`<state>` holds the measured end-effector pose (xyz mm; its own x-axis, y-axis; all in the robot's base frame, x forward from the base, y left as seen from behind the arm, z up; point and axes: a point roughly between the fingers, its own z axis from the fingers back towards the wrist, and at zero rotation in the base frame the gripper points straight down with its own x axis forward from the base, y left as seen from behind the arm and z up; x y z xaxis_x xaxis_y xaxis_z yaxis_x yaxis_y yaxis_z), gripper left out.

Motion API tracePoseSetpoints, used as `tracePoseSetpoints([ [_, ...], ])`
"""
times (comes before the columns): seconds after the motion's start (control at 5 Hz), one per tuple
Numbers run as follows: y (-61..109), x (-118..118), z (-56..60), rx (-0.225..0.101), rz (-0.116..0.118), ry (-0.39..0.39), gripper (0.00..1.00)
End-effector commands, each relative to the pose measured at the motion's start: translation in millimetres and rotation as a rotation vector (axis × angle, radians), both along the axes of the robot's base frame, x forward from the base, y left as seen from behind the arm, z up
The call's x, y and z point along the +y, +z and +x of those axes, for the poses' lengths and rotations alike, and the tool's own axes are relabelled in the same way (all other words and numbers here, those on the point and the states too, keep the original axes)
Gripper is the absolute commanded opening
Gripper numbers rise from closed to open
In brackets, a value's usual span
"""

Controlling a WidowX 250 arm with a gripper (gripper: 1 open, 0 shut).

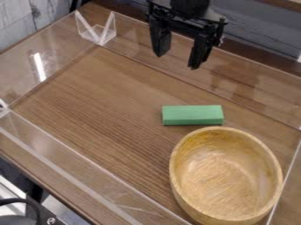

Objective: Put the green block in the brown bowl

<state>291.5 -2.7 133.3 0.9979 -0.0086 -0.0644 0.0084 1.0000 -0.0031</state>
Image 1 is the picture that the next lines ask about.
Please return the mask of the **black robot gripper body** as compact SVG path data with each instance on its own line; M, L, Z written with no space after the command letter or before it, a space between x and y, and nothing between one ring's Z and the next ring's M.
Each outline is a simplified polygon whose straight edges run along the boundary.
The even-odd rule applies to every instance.
M224 33L228 19L210 7L210 0L147 0L149 25L155 33Z

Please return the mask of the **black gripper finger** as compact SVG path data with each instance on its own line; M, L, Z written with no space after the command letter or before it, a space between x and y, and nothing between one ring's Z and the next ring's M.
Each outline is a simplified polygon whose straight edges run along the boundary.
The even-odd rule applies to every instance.
M194 45L190 52L189 67L198 69L199 65L209 59L209 54L213 48L210 37L199 33L194 39Z
M150 19L150 40L154 54L162 57L170 51L171 32L163 20Z

